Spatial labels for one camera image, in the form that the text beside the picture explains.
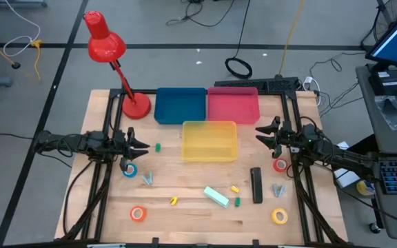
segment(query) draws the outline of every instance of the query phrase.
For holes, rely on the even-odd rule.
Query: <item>blue bin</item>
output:
[[[206,119],[205,88],[159,88],[154,118],[159,124],[183,124]]]

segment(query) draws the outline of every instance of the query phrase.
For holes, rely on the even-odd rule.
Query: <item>lamp shade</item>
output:
[[[91,37],[88,41],[88,54],[96,62],[113,62],[126,51],[122,38],[108,29],[105,18],[99,11],[89,11],[85,14],[85,23]]]

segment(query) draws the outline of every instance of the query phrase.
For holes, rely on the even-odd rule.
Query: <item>concrete floor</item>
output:
[[[67,43],[81,3],[82,0],[54,0],[48,1],[49,7],[45,9],[18,10],[41,26],[40,38],[44,43],[57,45]],[[229,4],[229,1],[207,0],[196,18],[214,23]],[[165,26],[167,20],[184,15],[185,4],[177,0],[89,0],[86,10],[102,11],[110,29],[129,44],[235,44],[246,4],[246,0],[235,1],[226,19],[215,28],[204,28],[192,22]],[[298,4],[299,0],[252,1],[243,44],[283,45]],[[291,44],[358,45],[371,26],[375,7],[376,2],[370,0],[307,1]],[[35,32],[33,26],[9,10],[0,9],[0,43],[19,35],[34,36]],[[87,41],[88,30],[82,23],[75,43]],[[42,49],[39,63],[41,82],[35,79],[33,70],[36,50],[27,49],[16,57],[22,64],[20,70],[12,70],[0,57],[0,76],[10,76],[14,81],[12,87],[0,87],[0,132],[24,136],[34,134],[64,47]],[[344,51],[290,50],[283,75],[304,80],[315,61],[324,61],[340,52]],[[120,62],[135,88],[210,87],[215,81],[234,79],[224,66],[224,60],[234,53],[235,50],[203,48],[129,49]],[[278,72],[282,54],[282,50],[241,50],[238,57],[254,68],[253,79],[261,79],[271,78]],[[367,63],[363,55],[341,56],[338,62],[343,67],[342,72],[336,72],[330,64],[319,65],[313,70],[321,90],[332,97],[355,83],[354,68]],[[73,48],[45,128],[59,134],[79,132],[90,91],[119,86],[110,66],[91,61],[85,48]],[[360,96],[357,87],[343,101]],[[363,101],[332,110],[322,121],[325,133],[333,142],[346,141],[353,145],[372,133]],[[0,136],[0,224],[29,145],[26,140]],[[6,245],[53,239],[69,173],[70,170],[58,161],[39,156],[34,158]],[[357,245],[397,247],[397,240],[388,238],[384,232],[378,235],[370,233],[367,224],[374,221],[371,209],[342,194],[340,201],[350,241]]]

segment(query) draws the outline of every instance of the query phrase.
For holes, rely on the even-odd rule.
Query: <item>red desk lamp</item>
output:
[[[105,18],[99,11],[86,12],[85,23],[91,34],[90,41],[88,41],[90,58],[96,62],[110,63],[122,80],[128,96],[123,99],[123,113],[133,119],[145,117],[151,110],[150,99],[145,94],[133,93],[127,79],[123,76],[121,65],[117,61],[125,54],[125,42],[108,29]]]

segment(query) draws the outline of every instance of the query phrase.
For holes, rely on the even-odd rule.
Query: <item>plastic bin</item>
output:
[[[182,157],[193,162],[230,162],[237,159],[237,131],[233,121],[183,123]]]
[[[206,119],[205,88],[159,88],[154,118],[159,124]]]
[[[254,124],[260,118],[255,87],[211,87],[207,90],[209,121]]]

